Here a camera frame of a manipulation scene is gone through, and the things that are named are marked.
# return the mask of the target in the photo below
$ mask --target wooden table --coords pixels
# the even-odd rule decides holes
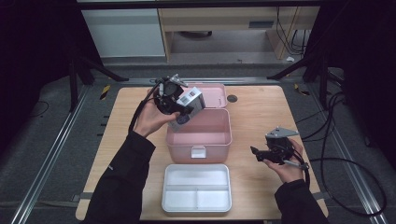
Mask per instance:
[[[102,142],[92,165],[84,192],[93,192],[95,186],[123,143],[133,113],[148,88],[123,88],[114,104]],[[278,86],[226,86],[227,95],[236,95],[235,103],[228,103],[233,142],[225,165],[230,169],[233,206],[223,217],[199,217],[200,220],[265,220],[280,219],[274,194],[281,181],[275,172],[262,162],[257,162],[250,146],[267,149],[266,133],[276,126],[297,130],[288,102]],[[143,192],[142,220],[191,220],[194,217],[170,217],[162,209],[163,177],[165,167],[172,160],[165,142],[166,125],[148,139],[157,147],[151,162],[147,185]],[[302,143],[299,135],[292,139]],[[318,182],[312,172],[311,191],[318,192]],[[76,212],[77,219],[85,217],[89,200],[81,200]],[[324,214],[328,215],[323,200],[318,201]]]

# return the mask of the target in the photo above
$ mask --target white divided tray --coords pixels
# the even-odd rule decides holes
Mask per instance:
[[[163,210],[172,214],[224,214],[231,209],[228,167],[224,164],[171,164],[163,182]]]

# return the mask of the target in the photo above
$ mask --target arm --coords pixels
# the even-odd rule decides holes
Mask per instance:
[[[303,147],[292,139],[290,141],[294,149],[302,155]],[[290,161],[298,163],[294,157]],[[277,206],[282,213],[282,224],[329,223],[305,184],[300,168],[287,164],[279,165],[268,160],[264,162],[283,182],[275,194]]]
[[[275,194],[282,224],[329,223],[302,179],[284,183]]]
[[[99,179],[81,224],[139,222],[143,188],[155,149],[146,137],[177,115],[164,115],[153,100],[145,104],[134,130]]]

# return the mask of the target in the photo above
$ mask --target black cable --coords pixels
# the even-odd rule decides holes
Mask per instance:
[[[330,99],[330,101],[331,101],[334,97],[337,97],[337,95],[339,95],[339,94],[343,94],[343,93],[342,93],[341,91],[340,91],[340,92],[337,92],[335,95],[332,96],[332,98]],[[333,108],[330,108],[330,109],[329,109],[329,114],[328,114],[328,116],[327,116],[327,119],[326,119],[326,121],[324,122],[324,124],[323,124],[322,126],[320,126],[320,128],[318,128],[316,131],[314,131],[313,133],[309,134],[308,136],[302,137],[301,139],[302,139],[302,140],[305,140],[305,139],[307,139],[307,138],[310,138],[310,137],[314,136],[315,134],[319,133],[322,129],[324,129],[324,128],[326,127],[326,125],[329,123],[329,117],[330,117],[330,114],[332,113],[331,110],[333,110]]]
[[[134,126],[136,124],[137,118],[139,118],[140,113],[142,112],[143,108],[145,107],[145,104],[148,102],[150,95],[152,93],[154,93],[154,91],[157,89],[157,87],[160,85],[160,83],[161,83],[160,81],[157,81],[157,83],[154,85],[154,87],[151,88],[151,90],[147,94],[146,98],[140,102],[139,106],[137,107],[136,111],[134,112],[134,116],[132,117],[131,124],[129,125],[129,128],[128,128],[128,133],[130,133],[131,131],[134,130]]]
[[[359,167],[360,167],[367,175],[369,175],[369,176],[374,180],[374,182],[378,185],[378,188],[379,188],[379,190],[381,191],[381,196],[382,196],[382,198],[383,198],[384,201],[382,202],[382,207],[381,207],[381,209],[380,209],[379,211],[375,212],[375,213],[372,213],[372,214],[360,213],[360,212],[357,212],[357,211],[355,211],[355,210],[353,210],[353,209],[350,209],[350,208],[346,207],[346,206],[343,205],[339,200],[337,200],[337,199],[332,195],[332,193],[331,193],[328,189],[326,189],[326,191],[329,193],[330,197],[331,197],[336,203],[338,203],[341,207],[345,208],[347,211],[349,211],[349,212],[351,212],[351,213],[353,213],[353,214],[355,214],[355,215],[361,216],[361,217],[374,217],[374,216],[380,215],[380,214],[383,213],[384,210],[386,209],[387,204],[388,204],[388,200],[387,200],[387,195],[386,195],[384,189],[382,188],[382,186],[381,186],[379,180],[378,180],[367,168],[365,168],[365,167],[362,166],[361,164],[358,164],[358,163],[355,162],[355,161],[350,161],[350,160],[347,160],[347,159],[332,158],[332,157],[313,159],[313,160],[309,160],[309,161],[311,161],[311,162],[315,162],[315,161],[320,161],[320,162],[324,162],[324,161],[346,161],[346,162],[350,162],[350,163],[352,163],[352,164],[354,164],[354,165],[359,166]]]
[[[323,137],[321,137],[321,138],[317,138],[317,139],[304,140],[303,142],[305,142],[305,143],[306,143],[306,142],[317,142],[317,141],[323,140],[323,139],[325,139],[326,137],[330,136],[330,133],[332,133],[332,132],[334,131],[334,129],[335,129],[335,125],[332,126],[332,130],[329,132],[328,135],[325,135],[325,136],[323,136]]]
[[[297,124],[297,123],[300,123],[301,121],[304,121],[304,120],[306,120],[306,119],[313,118],[316,114],[318,114],[318,113],[320,113],[320,112],[323,112],[323,110],[319,110],[317,113],[315,113],[315,114],[313,114],[313,115],[310,115],[310,116],[308,116],[308,117],[306,117],[306,118],[297,120],[295,123]]]
[[[327,122],[327,123],[328,123],[328,126],[327,126],[327,128],[326,128],[325,138],[323,139],[322,150],[321,150],[321,155],[320,155],[320,159],[319,159],[319,161],[320,161],[320,177],[321,177],[322,184],[323,184],[323,187],[325,188],[325,190],[329,193],[330,197],[331,197],[336,203],[338,203],[341,207],[345,208],[348,212],[350,212],[350,213],[352,213],[352,214],[354,214],[354,215],[357,215],[357,216],[361,216],[361,217],[374,217],[374,216],[380,215],[380,214],[385,210],[385,208],[386,208],[386,206],[387,206],[387,197],[386,197],[385,191],[382,189],[381,185],[379,184],[379,181],[378,181],[378,180],[374,177],[374,175],[371,174],[365,167],[361,166],[360,164],[358,164],[358,163],[356,163],[356,162],[354,162],[354,161],[349,161],[349,160],[345,160],[345,159],[341,159],[341,158],[326,159],[326,158],[324,157],[324,149],[325,149],[325,146],[326,146],[327,136],[328,136],[328,133],[329,133],[329,130],[330,130],[330,127],[331,127],[330,124],[332,123],[333,109],[334,109],[334,107],[335,107],[335,105],[336,105],[336,103],[337,103],[337,97],[338,97],[338,95],[341,94],[341,93],[342,93],[342,92],[336,93],[336,94],[331,98],[331,100],[329,101],[329,108],[330,108],[330,109],[329,109],[329,116],[328,116],[328,122]],[[353,209],[347,208],[347,207],[346,207],[345,205],[343,205],[339,200],[337,200],[337,199],[332,195],[330,189],[328,188],[328,186],[327,186],[327,184],[326,184],[326,180],[325,180],[325,178],[324,178],[324,168],[323,168],[323,164],[324,164],[324,161],[326,161],[326,160],[348,161],[348,162],[352,162],[352,163],[358,165],[360,168],[362,168],[367,174],[369,174],[369,175],[375,180],[375,183],[379,186],[379,188],[380,188],[380,190],[381,190],[381,194],[382,194],[382,196],[383,196],[383,198],[384,198],[382,208],[381,208],[378,212],[374,212],[374,213],[372,213],[372,214],[365,214],[365,213],[357,212],[357,211],[355,211],[355,210],[353,210]]]
[[[283,40],[282,36],[279,34],[278,26],[280,26],[280,29],[283,32],[283,36],[285,36],[286,42]],[[290,54],[290,55],[300,55],[301,54],[301,53],[296,53],[296,52],[291,53],[289,51],[289,49],[291,49],[291,47],[289,46],[288,38],[285,34],[285,30],[283,29],[282,24],[280,23],[280,20],[279,20],[279,7],[276,7],[276,33],[277,33],[277,36],[279,37],[280,41],[282,41],[283,46],[285,47],[288,54]]]
[[[273,147],[277,147],[280,148],[282,151],[290,154],[291,156],[293,156],[295,159],[297,159],[297,161],[300,163],[301,165],[301,169],[304,171],[304,175],[305,175],[305,184],[306,186],[309,188],[309,186],[311,185],[311,177],[309,175],[309,164],[307,162],[304,161],[303,156],[300,154],[300,152],[298,152],[294,147],[292,147],[292,151],[289,150],[288,147],[283,147],[281,145],[272,145]]]
[[[294,34],[293,34],[293,38],[291,39],[291,48],[294,51],[299,52],[299,54],[304,55],[306,30],[304,30],[302,45],[297,45],[297,44],[294,43],[294,40],[295,40],[297,34],[298,34],[298,30],[295,30]]]
[[[45,101],[37,101],[37,102],[38,102],[38,103],[45,104],[47,107],[44,109],[44,111],[42,111],[42,112],[40,112],[40,113],[38,113],[38,114],[36,114],[36,115],[31,115],[31,116],[29,116],[29,118],[35,118],[35,117],[41,116],[41,115],[43,115],[44,113],[46,113],[47,110],[50,108],[50,104],[49,104],[48,102],[45,102]]]

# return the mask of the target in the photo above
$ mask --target hand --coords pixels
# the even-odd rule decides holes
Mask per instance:
[[[289,140],[293,144],[294,149],[300,153],[300,155],[303,155],[303,147],[300,146],[296,141],[292,139]],[[290,158],[290,161],[300,164],[294,156]],[[283,183],[289,183],[294,180],[303,179],[303,170],[298,167],[287,164],[279,165],[268,160],[264,160],[263,162],[279,175],[280,180],[282,180]]]
[[[143,107],[136,125],[134,126],[134,131],[143,137],[147,137],[157,132],[166,122],[175,120],[179,115],[179,112],[175,112],[171,115],[163,114],[155,105],[154,100],[151,99],[147,101]]]

